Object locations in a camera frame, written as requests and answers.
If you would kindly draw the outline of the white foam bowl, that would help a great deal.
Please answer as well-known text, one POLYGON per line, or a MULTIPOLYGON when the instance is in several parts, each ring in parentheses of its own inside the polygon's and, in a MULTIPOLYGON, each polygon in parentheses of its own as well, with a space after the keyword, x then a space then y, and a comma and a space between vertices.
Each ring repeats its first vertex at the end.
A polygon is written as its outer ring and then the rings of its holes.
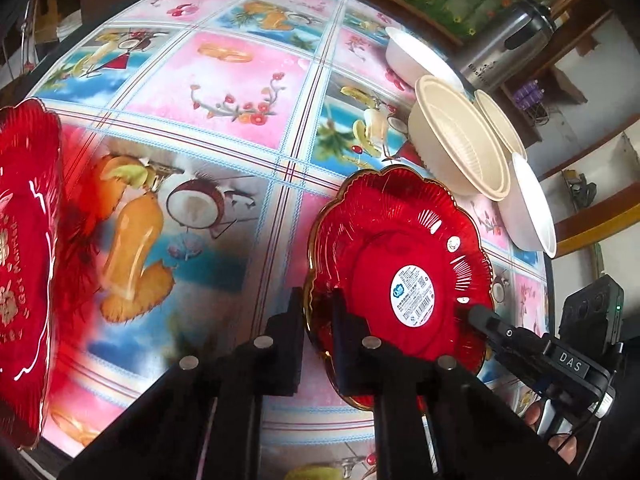
POLYGON ((513 153, 509 162, 511 188, 498 203, 500 216, 513 244, 524 252, 556 255, 556 233, 547 197, 528 162, 513 153))
POLYGON ((397 27, 386 27, 385 59, 390 69, 411 88, 425 75, 439 79, 459 92, 464 91, 456 71, 431 47, 397 27))

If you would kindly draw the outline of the purple bottles on shelf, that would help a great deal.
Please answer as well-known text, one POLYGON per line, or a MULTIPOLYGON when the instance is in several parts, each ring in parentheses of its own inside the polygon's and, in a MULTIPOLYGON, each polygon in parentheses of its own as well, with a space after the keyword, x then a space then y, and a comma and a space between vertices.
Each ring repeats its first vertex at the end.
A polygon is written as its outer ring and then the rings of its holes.
POLYGON ((513 93, 513 99, 519 110, 528 110, 542 102, 544 89, 539 87, 537 79, 527 81, 513 93))

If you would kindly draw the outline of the stainless steel thermos jug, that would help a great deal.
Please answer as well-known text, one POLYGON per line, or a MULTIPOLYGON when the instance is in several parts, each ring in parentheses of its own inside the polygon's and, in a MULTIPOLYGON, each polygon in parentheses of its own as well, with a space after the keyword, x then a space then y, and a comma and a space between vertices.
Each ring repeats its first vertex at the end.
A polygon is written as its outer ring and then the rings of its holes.
POLYGON ((474 88, 495 90, 544 50, 555 29, 548 6, 518 0, 461 47, 452 65, 474 88))

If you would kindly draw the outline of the small red plastic plate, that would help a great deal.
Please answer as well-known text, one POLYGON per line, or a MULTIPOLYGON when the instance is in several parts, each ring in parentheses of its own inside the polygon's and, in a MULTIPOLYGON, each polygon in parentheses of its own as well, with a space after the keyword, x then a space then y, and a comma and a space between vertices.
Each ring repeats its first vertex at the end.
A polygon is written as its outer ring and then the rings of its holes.
POLYGON ((331 382, 335 289, 371 335, 407 356, 452 356, 480 372, 487 338, 468 316, 492 306, 494 272, 475 222, 440 182, 402 165, 357 171, 314 220, 307 258, 307 330, 331 382))

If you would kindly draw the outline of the large red plastic plate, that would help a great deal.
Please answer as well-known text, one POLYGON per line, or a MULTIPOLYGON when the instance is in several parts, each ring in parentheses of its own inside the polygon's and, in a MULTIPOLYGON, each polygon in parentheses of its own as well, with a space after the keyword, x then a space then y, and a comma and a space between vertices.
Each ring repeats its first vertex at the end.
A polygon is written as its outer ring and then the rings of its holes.
POLYGON ((46 418, 61 123, 43 102, 1 110, 1 435, 32 448, 46 418))

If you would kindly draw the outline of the colourful fruit pattern tablecloth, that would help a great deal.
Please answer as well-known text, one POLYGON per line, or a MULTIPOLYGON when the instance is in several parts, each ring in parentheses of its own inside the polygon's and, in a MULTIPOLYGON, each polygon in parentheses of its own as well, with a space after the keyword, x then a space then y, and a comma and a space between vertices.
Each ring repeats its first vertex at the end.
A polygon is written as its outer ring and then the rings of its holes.
POLYGON ((73 42, 35 88, 61 116, 65 174, 110 196, 89 230, 92 295, 60 321, 40 453, 64 465, 178 359, 219 356, 263 328, 308 270, 320 209, 363 169, 423 168, 410 81, 385 52, 404 26, 359 0, 139 0, 73 42), (163 216, 146 253, 174 284, 116 320, 102 270, 142 195, 106 164, 160 164, 163 216))

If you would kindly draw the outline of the large beige plastic bowl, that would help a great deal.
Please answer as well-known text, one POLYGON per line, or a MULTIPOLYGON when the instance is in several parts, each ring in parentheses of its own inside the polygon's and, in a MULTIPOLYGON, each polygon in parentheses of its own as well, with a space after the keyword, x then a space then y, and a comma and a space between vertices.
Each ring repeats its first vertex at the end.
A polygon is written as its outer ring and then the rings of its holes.
POLYGON ((454 194, 504 200, 511 186, 506 155, 466 95, 430 75, 416 81, 414 94, 408 138, 427 171, 454 194))

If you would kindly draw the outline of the small beige plastic bowl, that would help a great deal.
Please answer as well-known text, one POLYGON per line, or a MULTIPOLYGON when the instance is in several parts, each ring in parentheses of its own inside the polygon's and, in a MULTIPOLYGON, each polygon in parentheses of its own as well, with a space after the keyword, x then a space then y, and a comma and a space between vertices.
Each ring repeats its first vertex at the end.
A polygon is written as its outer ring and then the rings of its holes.
POLYGON ((495 133, 506 159, 516 153, 527 160, 525 146, 514 125, 498 103, 485 91, 474 91, 474 105, 495 133))

